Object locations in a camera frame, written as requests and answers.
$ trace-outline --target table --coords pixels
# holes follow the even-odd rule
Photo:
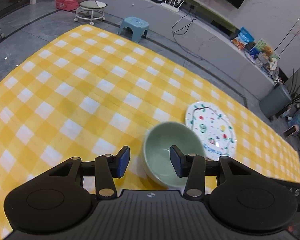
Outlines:
[[[0,82],[0,239],[10,231],[3,201],[12,189],[72,156],[92,161],[128,145],[120,191],[163,189],[141,166],[145,133],[184,122],[189,104],[209,101],[232,122],[235,159],[300,182],[298,153],[248,109],[165,57],[120,36],[79,26],[30,56]],[[94,180],[84,187],[93,193]],[[208,177],[206,192],[216,186]]]

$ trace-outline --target pink storage box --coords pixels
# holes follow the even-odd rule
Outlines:
[[[65,11],[72,11],[76,10],[79,7],[77,0],[56,0],[56,8],[65,10]]]

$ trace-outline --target bowl rim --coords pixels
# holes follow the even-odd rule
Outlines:
[[[206,153],[205,153],[205,150],[203,148],[203,145],[201,143],[201,140],[199,138],[199,136],[197,136],[197,134],[191,130],[189,127],[187,127],[184,123],[181,123],[181,122],[175,122],[175,121],[165,121],[165,122],[160,122],[158,124],[156,124],[154,127],[152,127],[147,133],[146,133],[146,136],[143,140],[143,144],[142,144],[142,157],[144,159],[144,164],[147,166],[148,170],[151,172],[151,174],[162,184],[162,185],[165,185],[167,187],[175,187],[175,188],[180,188],[180,186],[176,186],[176,185],[172,185],[172,184],[167,184],[165,181],[161,180],[158,178],[158,176],[156,174],[154,174],[153,170],[150,168],[150,165],[148,164],[148,161],[146,159],[146,142],[148,140],[148,137],[150,135],[150,133],[157,127],[159,127],[160,125],[164,125],[164,124],[167,124],[167,123],[175,123],[177,125],[181,125],[181,126],[184,126],[186,127],[197,139],[198,141],[200,142],[200,145],[201,145],[201,148],[202,148],[202,152],[204,154],[204,157],[206,157]]]

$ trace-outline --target metal screw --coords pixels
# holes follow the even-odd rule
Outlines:
[[[200,197],[202,195],[202,191],[197,188],[188,189],[186,193],[190,197]]]
[[[103,188],[101,190],[99,190],[99,195],[103,196],[103,197],[110,197],[114,194],[114,190],[110,189],[110,188]]]

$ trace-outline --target plate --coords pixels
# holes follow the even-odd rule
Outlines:
[[[209,159],[217,161],[220,156],[235,155],[237,139],[233,126],[216,105],[204,101],[191,104],[185,124],[200,138]]]

